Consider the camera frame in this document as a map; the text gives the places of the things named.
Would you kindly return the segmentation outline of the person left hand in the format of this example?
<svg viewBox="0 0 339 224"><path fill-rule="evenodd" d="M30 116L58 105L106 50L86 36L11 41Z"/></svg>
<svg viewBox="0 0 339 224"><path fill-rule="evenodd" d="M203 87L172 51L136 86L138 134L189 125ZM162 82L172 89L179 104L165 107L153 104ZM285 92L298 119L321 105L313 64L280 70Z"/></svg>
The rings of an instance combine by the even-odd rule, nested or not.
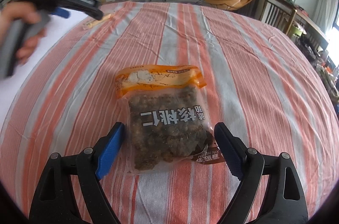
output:
<svg viewBox="0 0 339 224"><path fill-rule="evenodd" d="M49 15L29 2L11 2L1 10L1 69L24 64L34 53Z"/></svg>

